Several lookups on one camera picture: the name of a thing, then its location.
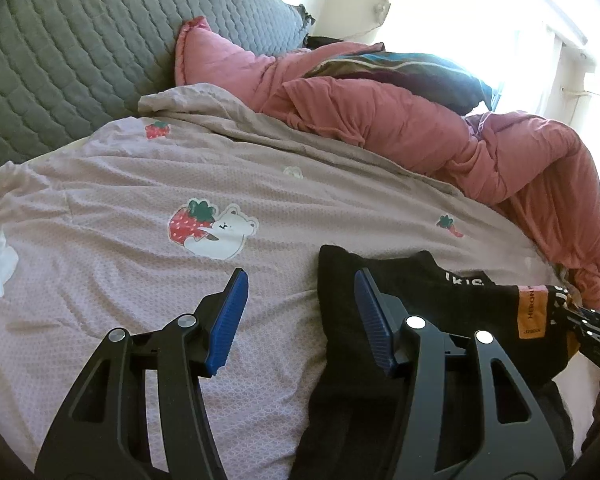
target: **silver screw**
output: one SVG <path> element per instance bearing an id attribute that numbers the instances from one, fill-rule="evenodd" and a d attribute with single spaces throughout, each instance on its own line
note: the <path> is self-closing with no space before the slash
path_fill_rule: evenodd
<path id="1" fill-rule="evenodd" d="M 427 323 L 420 316 L 409 316 L 407 318 L 407 325 L 411 328 L 420 329 L 424 328 Z"/>
<path id="2" fill-rule="evenodd" d="M 190 326 L 194 326 L 196 322 L 197 320 L 195 316 L 192 316 L 191 314 L 185 314 L 184 316 L 180 316 L 178 318 L 178 325 L 180 325 L 183 328 L 189 328 Z"/>
<path id="3" fill-rule="evenodd" d="M 493 335 L 486 330 L 478 330 L 478 332 L 475 333 L 475 338 L 484 345 L 493 343 Z"/>
<path id="4" fill-rule="evenodd" d="M 109 341 L 117 343 L 118 341 L 122 341 L 125 338 L 125 335 L 125 331 L 121 328 L 114 328 L 111 332 L 109 332 Z"/>

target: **bed sheet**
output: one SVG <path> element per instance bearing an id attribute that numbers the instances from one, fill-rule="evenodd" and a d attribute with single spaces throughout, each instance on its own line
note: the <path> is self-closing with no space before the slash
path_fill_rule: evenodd
<path id="1" fill-rule="evenodd" d="M 288 476 L 324 368 L 321 245 L 374 258 L 428 250 L 496 283 L 560 284 L 515 225 L 456 188 L 292 130 L 222 89 L 180 87 L 139 108 L 145 117 L 80 146 L 0 169 L 0 251 L 17 254 L 0 274 L 0 432 L 30 467 L 111 328 L 157 330 L 234 267 L 250 277 L 249 300 L 226 367 L 202 383 L 230 479 Z M 597 393 L 579 363 L 558 380 L 577 442 Z M 147 393 L 152 457 L 166 468 L 155 380 Z"/>

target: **pink blanket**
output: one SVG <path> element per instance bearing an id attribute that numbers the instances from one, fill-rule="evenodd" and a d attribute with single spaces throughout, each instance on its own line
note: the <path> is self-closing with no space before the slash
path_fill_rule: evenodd
<path id="1" fill-rule="evenodd" d="M 289 126 L 343 140 L 454 184 L 517 224 L 600 308 L 600 184 L 568 126 L 521 113 L 464 120 L 408 90 L 371 80 L 301 76 L 330 56 L 382 49 L 337 43 L 255 57 L 189 22 L 176 48 L 177 84 L 209 82 Z M 196 63 L 187 61 L 195 59 Z"/>

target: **quilted fabric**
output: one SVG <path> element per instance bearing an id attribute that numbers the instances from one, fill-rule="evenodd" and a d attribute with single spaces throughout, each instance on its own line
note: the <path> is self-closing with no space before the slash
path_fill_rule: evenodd
<path id="1" fill-rule="evenodd" d="M 184 20 L 256 54 L 297 48 L 312 18 L 280 0 L 0 0 L 0 166 L 136 115 L 173 86 Z"/>

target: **black garment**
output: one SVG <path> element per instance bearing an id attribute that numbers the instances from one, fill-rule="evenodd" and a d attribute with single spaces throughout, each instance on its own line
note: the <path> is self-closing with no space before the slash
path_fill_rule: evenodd
<path id="1" fill-rule="evenodd" d="M 471 336 L 488 330 L 530 385 L 558 440 L 573 462 L 573 430 L 550 379 L 567 363 L 566 334 L 547 324 L 543 338 L 519 339 L 519 289 L 497 286 L 484 272 L 458 276 L 425 251 L 396 260 L 365 260 L 323 246 L 318 298 L 327 336 L 327 365 L 309 401 L 309 427 L 296 452 L 290 480 L 371 480 L 393 450 L 394 418 L 407 381 L 390 380 L 376 365 L 354 299 L 357 270 L 368 267 L 378 288 L 400 298 L 440 330 Z M 553 306 L 559 288 L 548 293 Z M 437 469 L 470 458 L 479 446 L 478 384 L 470 373 L 448 371 Z"/>

